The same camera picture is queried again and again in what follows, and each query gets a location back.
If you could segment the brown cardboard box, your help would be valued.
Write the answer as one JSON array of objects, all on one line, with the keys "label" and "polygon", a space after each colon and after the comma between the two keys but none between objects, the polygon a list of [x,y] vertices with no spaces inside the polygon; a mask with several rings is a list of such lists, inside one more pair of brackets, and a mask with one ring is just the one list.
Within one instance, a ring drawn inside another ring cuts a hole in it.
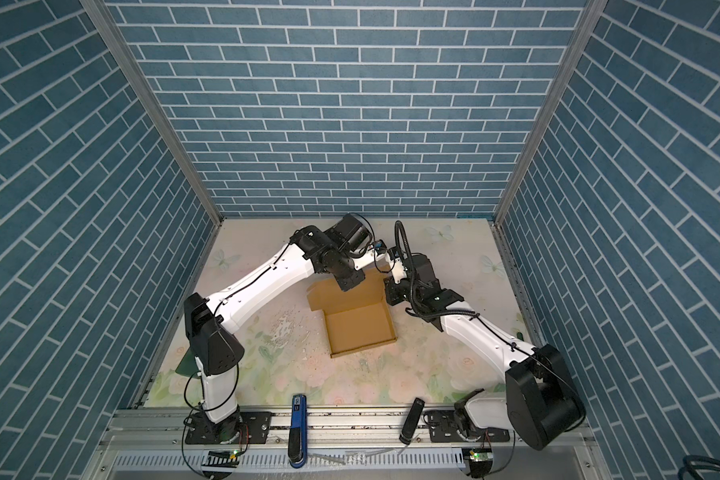
[{"label": "brown cardboard box", "polygon": [[363,273],[365,279],[347,292],[333,278],[313,283],[307,290],[310,309],[323,314],[331,358],[397,341],[386,301],[386,276],[375,269]]}]

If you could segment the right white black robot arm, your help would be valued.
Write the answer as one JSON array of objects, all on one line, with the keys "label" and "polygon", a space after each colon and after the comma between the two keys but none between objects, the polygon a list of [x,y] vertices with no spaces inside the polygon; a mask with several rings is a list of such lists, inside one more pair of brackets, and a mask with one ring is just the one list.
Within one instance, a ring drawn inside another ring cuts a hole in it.
[{"label": "right white black robot arm", "polygon": [[409,315],[459,340],[504,376],[504,407],[487,406],[483,391],[461,402],[472,426],[512,429],[528,446],[542,450],[583,423],[586,408],[555,347],[537,347],[501,330],[462,295],[442,287],[426,255],[393,247],[385,260],[391,267],[384,280],[389,305],[406,302]]}]

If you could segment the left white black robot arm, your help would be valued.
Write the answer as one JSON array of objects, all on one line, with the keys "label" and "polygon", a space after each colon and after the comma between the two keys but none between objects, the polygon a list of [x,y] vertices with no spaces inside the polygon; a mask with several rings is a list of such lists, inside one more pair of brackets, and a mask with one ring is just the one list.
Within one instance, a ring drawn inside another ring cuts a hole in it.
[{"label": "left white black robot arm", "polygon": [[196,410],[213,425],[238,415],[238,364],[245,349],[235,337],[246,321],[292,285],[330,274],[344,292],[365,279],[364,268],[383,258],[386,245],[358,215],[346,214],[322,230],[296,230],[272,258],[236,283],[183,304],[186,337],[198,368],[203,400]]}]

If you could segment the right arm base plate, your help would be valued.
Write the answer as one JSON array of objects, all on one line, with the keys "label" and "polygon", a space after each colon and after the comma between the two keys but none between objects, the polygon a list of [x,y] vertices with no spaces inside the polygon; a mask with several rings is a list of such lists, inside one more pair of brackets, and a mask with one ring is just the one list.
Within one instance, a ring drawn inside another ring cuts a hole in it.
[{"label": "right arm base plate", "polygon": [[460,411],[426,410],[422,414],[422,420],[432,443],[511,441],[509,430],[495,427],[479,428],[471,423],[465,413]]}]

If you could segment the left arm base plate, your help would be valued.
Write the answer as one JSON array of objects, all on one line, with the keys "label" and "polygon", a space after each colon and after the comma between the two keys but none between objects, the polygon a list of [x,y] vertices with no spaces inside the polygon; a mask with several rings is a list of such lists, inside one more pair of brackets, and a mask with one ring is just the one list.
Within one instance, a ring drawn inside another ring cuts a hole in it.
[{"label": "left arm base plate", "polygon": [[212,422],[205,413],[194,412],[184,421],[184,443],[189,445],[237,444],[245,447],[265,444],[269,435],[272,413],[268,411],[237,411],[220,423]]}]

